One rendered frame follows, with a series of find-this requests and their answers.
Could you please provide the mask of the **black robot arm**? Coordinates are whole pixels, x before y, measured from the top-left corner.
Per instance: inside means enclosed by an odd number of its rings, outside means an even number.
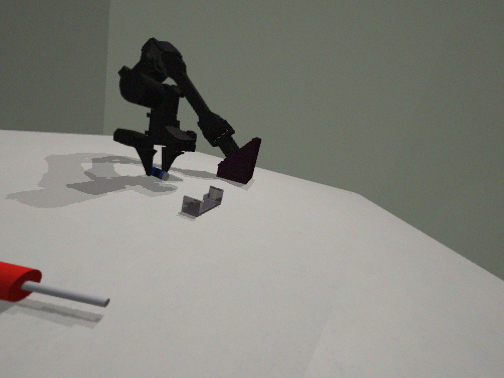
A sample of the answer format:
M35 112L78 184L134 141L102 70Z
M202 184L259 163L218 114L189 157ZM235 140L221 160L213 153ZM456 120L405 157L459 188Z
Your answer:
M179 99L185 96L199 117L197 124L203 136L212 147L219 146L226 158L239 150L232 138L234 129L210 111L187 76L186 63L180 51L170 42L157 41L153 37L142 46L141 51L140 60L132 69L124 65L118 71L122 98L132 104L177 115ZM177 86L162 84L168 77ZM188 152L190 146L195 146L197 134L180 130L178 122L169 126L168 121L162 120L155 140L164 141L173 151Z

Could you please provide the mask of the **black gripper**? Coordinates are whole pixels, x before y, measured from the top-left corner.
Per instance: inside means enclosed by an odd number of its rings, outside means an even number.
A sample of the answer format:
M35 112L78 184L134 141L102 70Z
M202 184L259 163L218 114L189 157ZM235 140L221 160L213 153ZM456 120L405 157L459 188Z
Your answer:
M147 113L147 117L150 118L150 124L149 131L145 130L145 134L133 130L117 128L113 133L113 141L136 148L146 174L151 176L153 158L158 152L154 149L154 145L166 146L162 147L162 170L166 172L169 171L174 160L185 152L173 151L164 141L159 142L155 140L157 129L160 123L162 123L162 120L168 121L169 126L174 126L175 122L180 123L176 115L151 109L151 114Z

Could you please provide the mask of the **blue battery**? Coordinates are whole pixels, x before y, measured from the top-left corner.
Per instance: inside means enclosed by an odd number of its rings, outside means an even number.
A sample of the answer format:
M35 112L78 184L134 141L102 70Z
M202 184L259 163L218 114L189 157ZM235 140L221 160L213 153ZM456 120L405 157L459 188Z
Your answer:
M154 166L152 167L152 173L151 173L151 175L154 176L154 177L157 177L157 178L159 178L161 180L164 180L164 181L168 180L169 177L170 177L169 173L167 173L166 171L163 171L163 170L161 170L159 168L156 168Z

